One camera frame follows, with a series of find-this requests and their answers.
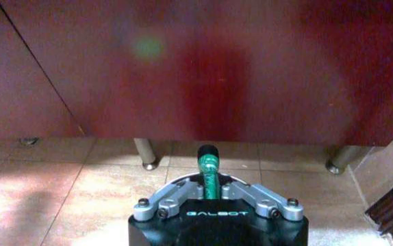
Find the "silver-black right gripper left finger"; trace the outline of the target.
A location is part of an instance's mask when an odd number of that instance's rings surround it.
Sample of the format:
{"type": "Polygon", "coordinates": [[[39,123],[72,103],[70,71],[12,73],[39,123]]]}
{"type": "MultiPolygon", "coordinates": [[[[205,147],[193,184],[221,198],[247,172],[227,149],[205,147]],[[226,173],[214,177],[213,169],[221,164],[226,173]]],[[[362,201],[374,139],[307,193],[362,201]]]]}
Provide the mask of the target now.
{"type": "Polygon", "coordinates": [[[158,211],[168,219],[179,214],[180,206],[187,200],[203,198],[203,175],[201,173],[186,174],[168,182],[151,197],[138,200],[134,206],[134,219],[148,221],[156,216],[158,211]]]}

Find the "silver-black right gripper right finger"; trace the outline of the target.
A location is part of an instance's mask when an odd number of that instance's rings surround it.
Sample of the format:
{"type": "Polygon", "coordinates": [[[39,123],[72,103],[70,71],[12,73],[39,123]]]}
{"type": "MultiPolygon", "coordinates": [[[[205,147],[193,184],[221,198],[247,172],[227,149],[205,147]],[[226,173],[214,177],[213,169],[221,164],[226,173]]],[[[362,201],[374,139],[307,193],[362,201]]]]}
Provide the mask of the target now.
{"type": "Polygon", "coordinates": [[[219,181],[219,152],[209,145],[209,199],[242,199],[261,217],[282,216],[289,221],[303,219],[303,206],[294,198],[283,198],[261,184],[247,184],[230,177],[231,182],[219,181]]]}

